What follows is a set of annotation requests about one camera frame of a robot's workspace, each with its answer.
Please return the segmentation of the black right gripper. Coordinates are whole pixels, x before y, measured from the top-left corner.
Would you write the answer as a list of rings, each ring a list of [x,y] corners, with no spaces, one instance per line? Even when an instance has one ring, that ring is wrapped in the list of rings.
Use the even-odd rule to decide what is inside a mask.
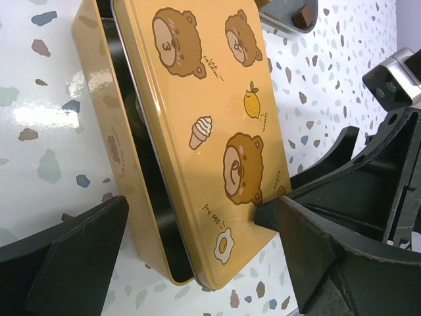
[[[420,209],[420,112],[393,111],[351,159],[359,128],[341,130],[330,150],[291,177],[287,198],[336,224],[401,247]]]

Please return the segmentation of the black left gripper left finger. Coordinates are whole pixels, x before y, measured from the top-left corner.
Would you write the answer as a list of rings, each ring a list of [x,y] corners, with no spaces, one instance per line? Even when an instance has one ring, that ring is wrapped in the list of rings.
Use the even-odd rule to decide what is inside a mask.
[[[1,247],[1,314],[100,315],[128,210],[116,196]]]

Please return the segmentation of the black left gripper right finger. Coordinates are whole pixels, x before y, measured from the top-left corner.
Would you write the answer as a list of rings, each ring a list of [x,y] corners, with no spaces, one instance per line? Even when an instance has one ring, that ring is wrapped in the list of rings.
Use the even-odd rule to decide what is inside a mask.
[[[277,220],[303,315],[419,315],[420,254],[372,240],[288,197]]]

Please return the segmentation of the gold tin box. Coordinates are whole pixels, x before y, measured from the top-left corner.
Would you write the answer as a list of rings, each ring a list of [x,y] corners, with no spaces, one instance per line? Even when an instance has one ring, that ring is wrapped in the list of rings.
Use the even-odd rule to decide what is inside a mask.
[[[175,285],[193,271],[141,113],[113,1],[82,1],[72,25],[82,69],[139,258]]]

